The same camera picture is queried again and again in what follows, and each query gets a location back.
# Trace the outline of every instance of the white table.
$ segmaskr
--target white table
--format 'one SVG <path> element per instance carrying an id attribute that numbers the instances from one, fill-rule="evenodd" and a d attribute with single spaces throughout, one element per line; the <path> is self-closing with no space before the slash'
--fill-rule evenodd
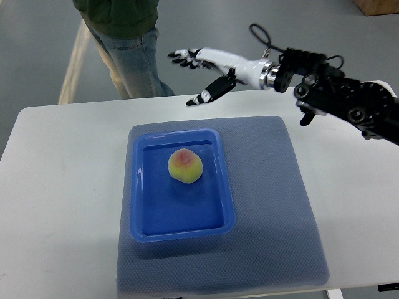
<path id="1" fill-rule="evenodd" d="M 323 289 L 399 282 L 399 146 L 365 141 L 329 115 L 301 127 L 292 89 L 230 92 L 186 108 L 189 98 L 19 114 L 0 161 L 0 298 L 116 298 L 131 128 L 261 115 L 280 116 L 291 136 L 330 270 Z"/>

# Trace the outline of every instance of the green jacket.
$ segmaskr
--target green jacket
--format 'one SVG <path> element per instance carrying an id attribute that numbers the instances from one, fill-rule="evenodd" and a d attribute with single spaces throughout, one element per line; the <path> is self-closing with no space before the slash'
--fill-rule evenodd
<path id="1" fill-rule="evenodd" d="M 86 24 L 120 39 L 138 37 L 155 26 L 159 0 L 72 0 Z"/>

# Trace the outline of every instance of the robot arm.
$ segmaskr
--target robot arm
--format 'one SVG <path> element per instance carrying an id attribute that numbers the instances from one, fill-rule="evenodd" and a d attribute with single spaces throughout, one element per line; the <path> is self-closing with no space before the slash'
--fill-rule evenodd
<path id="1" fill-rule="evenodd" d="M 345 78 L 340 67 L 329 65 L 329 58 L 324 54 L 291 48 L 279 50 L 282 54 L 278 63 L 268 59 L 267 55 L 250 61 L 210 48 L 178 50 L 169 56 L 183 67 L 207 67 L 222 73 L 189 100 L 187 106 L 212 102 L 237 83 L 284 93 L 292 76 L 297 74 L 303 76 L 302 82 L 294 88 L 296 105 L 304 113 L 300 121 L 302 126 L 309 125 L 316 115 L 329 113 L 358 128 L 366 140 L 383 138 L 399 145 L 399 100 L 385 87 Z"/>

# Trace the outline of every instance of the cardboard box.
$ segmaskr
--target cardboard box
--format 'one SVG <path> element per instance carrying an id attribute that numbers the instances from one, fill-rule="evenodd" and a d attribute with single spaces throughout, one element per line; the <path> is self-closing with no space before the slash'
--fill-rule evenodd
<path id="1" fill-rule="evenodd" d="M 398 14 L 399 0 L 353 0 L 366 16 Z"/>

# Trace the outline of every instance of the person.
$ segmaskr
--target person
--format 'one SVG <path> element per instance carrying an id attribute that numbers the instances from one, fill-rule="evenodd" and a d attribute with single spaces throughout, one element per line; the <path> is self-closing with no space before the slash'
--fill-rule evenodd
<path id="1" fill-rule="evenodd" d="M 72 0 L 122 99 L 174 95 L 158 77 L 158 0 Z"/>

